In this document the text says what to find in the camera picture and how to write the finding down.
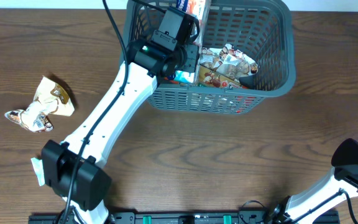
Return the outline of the red orange pasta package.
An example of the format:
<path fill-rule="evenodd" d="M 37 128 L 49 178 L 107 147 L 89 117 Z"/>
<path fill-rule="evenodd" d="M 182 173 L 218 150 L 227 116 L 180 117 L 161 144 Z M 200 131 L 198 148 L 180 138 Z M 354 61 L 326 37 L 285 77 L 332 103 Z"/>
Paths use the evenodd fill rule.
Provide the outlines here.
<path fill-rule="evenodd" d="M 172 76 L 165 77 L 174 84 L 181 85 L 197 85 L 204 87 L 215 87 L 215 88 L 242 88 L 247 89 L 246 86 L 241 85 L 239 82 L 230 79 L 229 77 L 222 75 L 214 70 L 206 67 L 200 67 L 198 73 L 188 73 L 183 71 L 176 71 Z"/>

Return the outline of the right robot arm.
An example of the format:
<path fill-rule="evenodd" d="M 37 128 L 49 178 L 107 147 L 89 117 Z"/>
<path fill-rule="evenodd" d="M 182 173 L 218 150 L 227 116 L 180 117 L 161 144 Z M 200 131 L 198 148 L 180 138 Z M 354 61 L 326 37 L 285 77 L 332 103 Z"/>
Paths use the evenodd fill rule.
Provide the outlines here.
<path fill-rule="evenodd" d="M 309 189 L 285 198 L 265 217 L 265 223 L 311 224 L 322 214 L 347 201 L 352 221 L 357 222 L 351 198 L 358 197 L 358 142 L 343 141 L 333 154 L 331 169 Z"/>

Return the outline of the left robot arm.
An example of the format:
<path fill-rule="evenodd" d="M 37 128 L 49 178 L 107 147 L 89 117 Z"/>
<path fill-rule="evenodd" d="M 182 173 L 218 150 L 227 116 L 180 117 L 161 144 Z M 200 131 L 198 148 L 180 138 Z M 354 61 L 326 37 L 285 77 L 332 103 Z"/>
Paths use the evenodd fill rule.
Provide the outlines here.
<path fill-rule="evenodd" d="M 124 62 L 110 89 L 79 128 L 63 142 L 49 140 L 41 152 L 47 186 L 66 200 L 57 223 L 105 223 L 104 198 L 111 178 L 103 170 L 112 147 L 159 77 L 194 72 L 199 46 L 169 37 L 138 39 L 123 49 Z"/>

